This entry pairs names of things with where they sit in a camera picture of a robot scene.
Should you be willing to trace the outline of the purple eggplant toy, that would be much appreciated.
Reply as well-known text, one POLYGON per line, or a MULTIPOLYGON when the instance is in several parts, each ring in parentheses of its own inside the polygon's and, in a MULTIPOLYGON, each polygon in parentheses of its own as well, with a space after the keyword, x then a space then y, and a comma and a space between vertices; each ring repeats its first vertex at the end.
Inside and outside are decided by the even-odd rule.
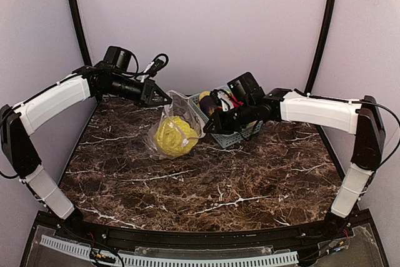
POLYGON ((210 118, 215 110, 218 109, 218 105, 214 102, 211 96, 204 96, 199 100, 200 110, 210 118))

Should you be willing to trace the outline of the clear zip top bag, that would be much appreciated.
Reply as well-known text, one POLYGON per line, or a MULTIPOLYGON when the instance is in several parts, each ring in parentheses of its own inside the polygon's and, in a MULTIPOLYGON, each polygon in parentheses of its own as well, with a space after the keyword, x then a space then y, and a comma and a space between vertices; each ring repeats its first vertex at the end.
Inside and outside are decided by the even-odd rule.
POLYGON ((170 90, 171 104, 163 107, 160 120, 148 131, 147 146, 152 159, 176 159, 189 154, 205 137, 205 122, 191 106, 189 98, 170 90))

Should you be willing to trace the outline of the napa cabbage toy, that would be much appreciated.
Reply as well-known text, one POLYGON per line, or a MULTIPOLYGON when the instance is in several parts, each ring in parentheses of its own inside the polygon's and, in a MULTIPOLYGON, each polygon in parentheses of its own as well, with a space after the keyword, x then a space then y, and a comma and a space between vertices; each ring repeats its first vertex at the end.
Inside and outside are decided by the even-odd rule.
POLYGON ((153 137, 157 150, 167 158, 188 154, 198 140, 198 133, 180 116, 166 117, 153 137))

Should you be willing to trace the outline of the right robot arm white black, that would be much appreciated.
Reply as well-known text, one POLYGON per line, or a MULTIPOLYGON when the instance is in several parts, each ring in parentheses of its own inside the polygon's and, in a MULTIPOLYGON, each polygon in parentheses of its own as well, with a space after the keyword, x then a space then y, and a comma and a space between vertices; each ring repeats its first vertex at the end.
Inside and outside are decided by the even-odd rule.
POLYGON ((283 88, 265 93, 250 72, 227 85, 238 105, 228 111, 215 109, 203 128, 205 133, 229 135, 256 121, 287 121, 326 126, 354 135, 351 164, 330 209, 331 215, 348 217, 376 171, 388 161, 383 156, 383 105, 372 96, 338 99, 283 88))

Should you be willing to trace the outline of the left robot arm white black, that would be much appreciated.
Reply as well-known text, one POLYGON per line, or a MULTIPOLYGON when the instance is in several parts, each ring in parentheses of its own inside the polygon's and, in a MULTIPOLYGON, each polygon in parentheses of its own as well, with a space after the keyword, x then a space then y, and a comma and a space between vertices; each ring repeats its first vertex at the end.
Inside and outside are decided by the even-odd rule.
POLYGON ((15 178, 63 221, 80 220, 82 213, 44 169, 31 136, 53 117, 89 98, 116 96, 144 108, 171 104, 172 99, 154 80, 168 65, 168 55, 158 54, 144 71, 129 72, 129 63, 135 60, 131 51, 110 46, 94 66, 78 68, 29 99, 1 108, 1 149, 15 178))

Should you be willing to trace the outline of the light blue plastic basket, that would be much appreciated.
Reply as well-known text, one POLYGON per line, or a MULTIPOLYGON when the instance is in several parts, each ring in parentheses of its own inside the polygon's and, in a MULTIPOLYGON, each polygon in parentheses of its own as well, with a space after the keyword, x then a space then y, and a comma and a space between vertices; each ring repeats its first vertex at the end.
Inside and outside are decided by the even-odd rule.
MULTIPOLYGON (((195 112, 199 115, 202 119, 203 123, 206 124, 209 121, 209 118, 201 111, 199 107, 199 93, 193 94, 189 97, 189 103, 195 112)), ((260 121, 259 123, 253 122, 246 128, 244 128, 240 133, 233 133, 233 134, 211 134, 211 136, 216 140, 216 142, 222 147, 227 148, 232 146, 240 141, 244 141, 245 139, 249 139, 252 135, 260 132, 261 126, 263 122, 260 121)))

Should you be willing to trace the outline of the yellow potato toy back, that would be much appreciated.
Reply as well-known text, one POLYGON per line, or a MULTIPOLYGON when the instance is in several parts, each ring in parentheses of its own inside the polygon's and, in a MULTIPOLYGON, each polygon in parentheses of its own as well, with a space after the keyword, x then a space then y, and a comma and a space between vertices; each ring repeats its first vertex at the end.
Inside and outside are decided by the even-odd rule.
POLYGON ((198 101, 202 100, 202 98, 206 97, 206 96, 210 96, 210 91, 203 91, 199 94, 198 96, 198 101))

